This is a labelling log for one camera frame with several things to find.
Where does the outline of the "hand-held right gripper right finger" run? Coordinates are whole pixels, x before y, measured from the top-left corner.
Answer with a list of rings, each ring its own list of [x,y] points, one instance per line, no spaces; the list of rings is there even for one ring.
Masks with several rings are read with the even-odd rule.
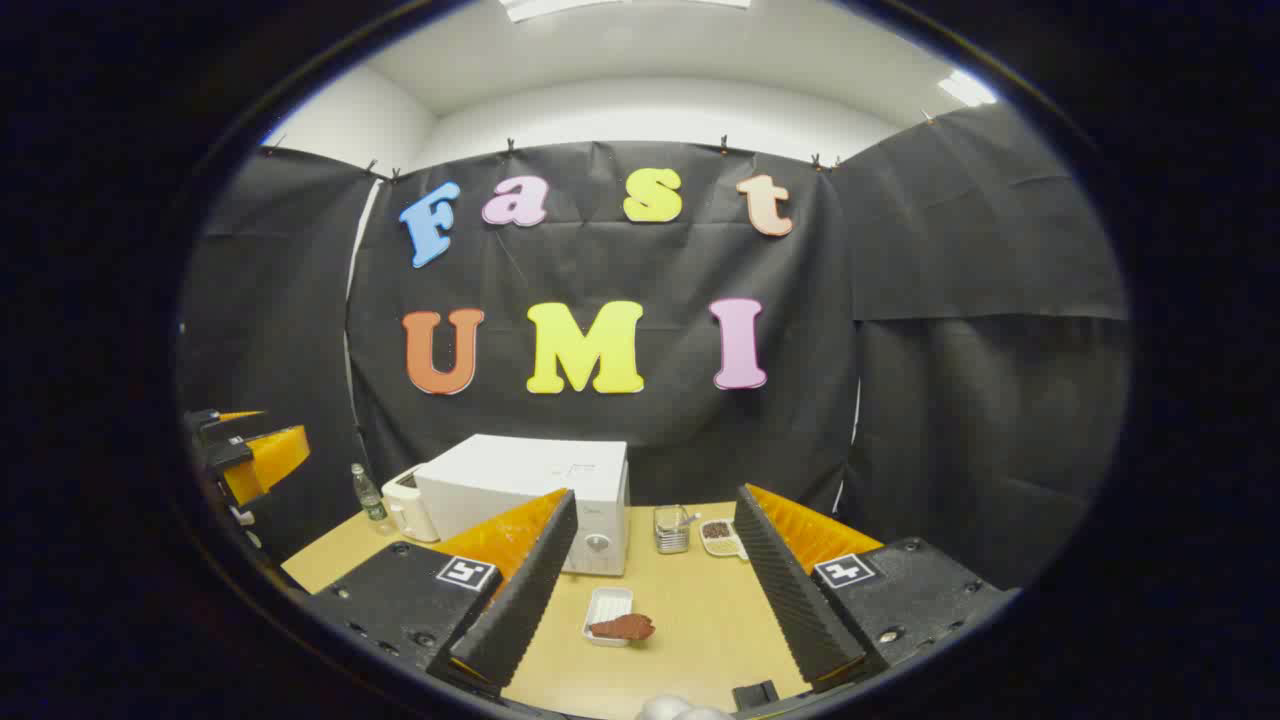
[[[1018,596],[922,538],[879,542],[754,484],[739,488],[733,528],[814,691],[924,659]]]

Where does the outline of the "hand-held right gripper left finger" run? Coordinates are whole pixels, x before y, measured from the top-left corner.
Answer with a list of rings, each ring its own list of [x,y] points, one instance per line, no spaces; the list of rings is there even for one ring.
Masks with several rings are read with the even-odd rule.
[[[538,630],[579,529],[567,488],[422,547],[398,541],[306,600],[401,674],[498,696]]]

